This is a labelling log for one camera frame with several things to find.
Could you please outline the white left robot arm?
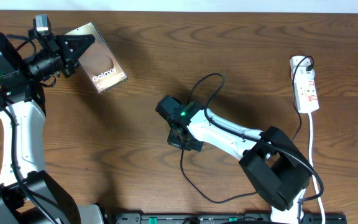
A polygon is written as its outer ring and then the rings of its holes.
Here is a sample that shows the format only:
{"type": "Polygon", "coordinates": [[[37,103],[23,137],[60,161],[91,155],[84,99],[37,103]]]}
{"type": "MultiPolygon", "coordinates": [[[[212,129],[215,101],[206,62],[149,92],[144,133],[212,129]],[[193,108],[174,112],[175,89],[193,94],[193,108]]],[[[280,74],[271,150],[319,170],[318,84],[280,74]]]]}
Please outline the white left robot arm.
{"type": "Polygon", "coordinates": [[[44,88],[74,74],[93,35],[53,35],[30,30],[25,44],[40,44],[22,58],[0,33],[0,119],[4,130],[0,173],[0,223],[102,223],[96,204],[79,206],[46,171],[44,88]]]}

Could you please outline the gold Galaxy smartphone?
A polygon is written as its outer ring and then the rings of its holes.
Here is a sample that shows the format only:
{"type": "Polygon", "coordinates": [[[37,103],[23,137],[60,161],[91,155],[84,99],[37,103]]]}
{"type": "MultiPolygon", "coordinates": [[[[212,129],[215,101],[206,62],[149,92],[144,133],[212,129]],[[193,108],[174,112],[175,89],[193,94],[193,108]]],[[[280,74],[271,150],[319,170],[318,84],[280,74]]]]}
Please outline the gold Galaxy smartphone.
{"type": "Polygon", "coordinates": [[[67,35],[92,34],[95,42],[79,58],[79,63],[98,93],[126,81],[127,73],[93,22],[71,30],[67,35]]]}

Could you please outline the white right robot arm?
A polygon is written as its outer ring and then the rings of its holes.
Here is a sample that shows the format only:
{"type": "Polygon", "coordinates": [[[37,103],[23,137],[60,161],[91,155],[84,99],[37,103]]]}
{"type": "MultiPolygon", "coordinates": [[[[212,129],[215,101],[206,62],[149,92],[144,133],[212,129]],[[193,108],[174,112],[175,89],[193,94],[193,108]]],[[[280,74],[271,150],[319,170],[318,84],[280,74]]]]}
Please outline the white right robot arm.
{"type": "Polygon", "coordinates": [[[300,223],[301,200],[309,185],[308,161],[288,136],[276,127],[250,129],[225,120],[204,105],[183,105],[165,96],[156,112],[168,123],[167,142],[182,151],[200,151],[212,144],[239,161],[255,191],[272,207],[275,223],[300,223]]]}

